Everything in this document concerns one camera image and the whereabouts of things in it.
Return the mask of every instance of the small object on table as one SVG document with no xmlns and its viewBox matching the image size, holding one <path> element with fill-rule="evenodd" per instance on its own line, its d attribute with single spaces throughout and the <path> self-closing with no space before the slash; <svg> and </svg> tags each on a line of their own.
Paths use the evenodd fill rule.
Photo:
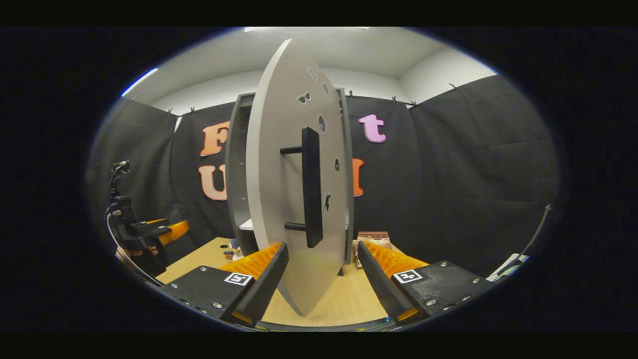
<svg viewBox="0 0 638 359">
<path fill-rule="evenodd" d="M 232 259 L 233 262 L 238 261 L 244 257 L 244 254 L 241 252 L 241 248 L 239 246 L 239 241 L 237 240 L 237 238 L 232 238 L 230 240 L 230 248 L 233 254 L 233 256 L 230 259 Z"/>
<path fill-rule="evenodd" d="M 367 241 L 383 248 L 392 249 L 390 235 L 388 232 L 359 232 L 357 234 L 357 239 L 352 241 L 352 252 L 355 254 L 355 262 L 359 268 L 362 268 L 357 253 L 360 241 Z"/>
</svg>

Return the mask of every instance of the white shelf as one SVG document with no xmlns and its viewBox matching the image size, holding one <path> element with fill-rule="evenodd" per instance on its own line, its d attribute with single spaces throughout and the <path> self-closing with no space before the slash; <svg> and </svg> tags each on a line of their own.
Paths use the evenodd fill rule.
<svg viewBox="0 0 638 359">
<path fill-rule="evenodd" d="M 244 231 L 252 231 L 253 230 L 253 219 L 249 218 L 247 221 L 239 225 L 239 229 L 243 229 Z"/>
</svg>

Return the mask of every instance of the orange letter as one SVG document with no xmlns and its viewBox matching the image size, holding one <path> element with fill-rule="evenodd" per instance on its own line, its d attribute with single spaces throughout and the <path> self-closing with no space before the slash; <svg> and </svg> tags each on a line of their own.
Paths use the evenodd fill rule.
<svg viewBox="0 0 638 359">
<path fill-rule="evenodd" d="M 228 139 L 228 126 L 230 126 L 230 121 L 208 126 L 202 130 L 204 133 L 204 149 L 200 155 L 208 156 L 221 151 L 221 146 L 217 144 L 217 141 L 219 143 L 226 142 Z"/>
<path fill-rule="evenodd" d="M 358 158 L 352 159 L 352 177 L 355 185 L 355 197 L 363 194 L 363 189 L 359 187 L 359 169 L 363 166 L 363 161 Z"/>
<path fill-rule="evenodd" d="M 224 177 L 224 190 L 218 191 L 215 189 L 214 179 L 212 178 L 213 172 L 215 172 L 215 166 L 201 166 L 199 173 L 202 175 L 202 190 L 206 197 L 215 201 L 225 201 L 226 198 L 226 165 L 219 167 L 221 174 Z"/>
</svg>

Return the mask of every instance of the box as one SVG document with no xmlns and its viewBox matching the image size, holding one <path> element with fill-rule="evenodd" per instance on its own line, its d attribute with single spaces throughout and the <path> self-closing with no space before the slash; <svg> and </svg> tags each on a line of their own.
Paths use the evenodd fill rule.
<svg viewBox="0 0 638 359">
<path fill-rule="evenodd" d="M 355 262 L 357 267 L 361 268 L 361 262 L 357 256 L 357 249 L 359 248 L 360 241 L 368 241 L 380 247 L 392 249 L 390 242 L 390 235 L 388 232 L 359 232 L 357 233 L 357 239 L 352 241 L 352 252 L 355 254 Z"/>
</svg>

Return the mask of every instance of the white ceiling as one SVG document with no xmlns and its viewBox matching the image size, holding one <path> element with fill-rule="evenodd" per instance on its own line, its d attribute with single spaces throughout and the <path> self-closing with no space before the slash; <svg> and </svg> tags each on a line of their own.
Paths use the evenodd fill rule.
<svg viewBox="0 0 638 359">
<path fill-rule="evenodd" d="M 263 70 L 289 38 L 295 39 L 322 68 L 369 72 L 393 79 L 446 47 L 400 27 L 274 27 L 248 33 L 241 27 L 199 43 L 157 66 L 157 72 L 126 96 L 153 103 L 203 81 Z"/>
</svg>

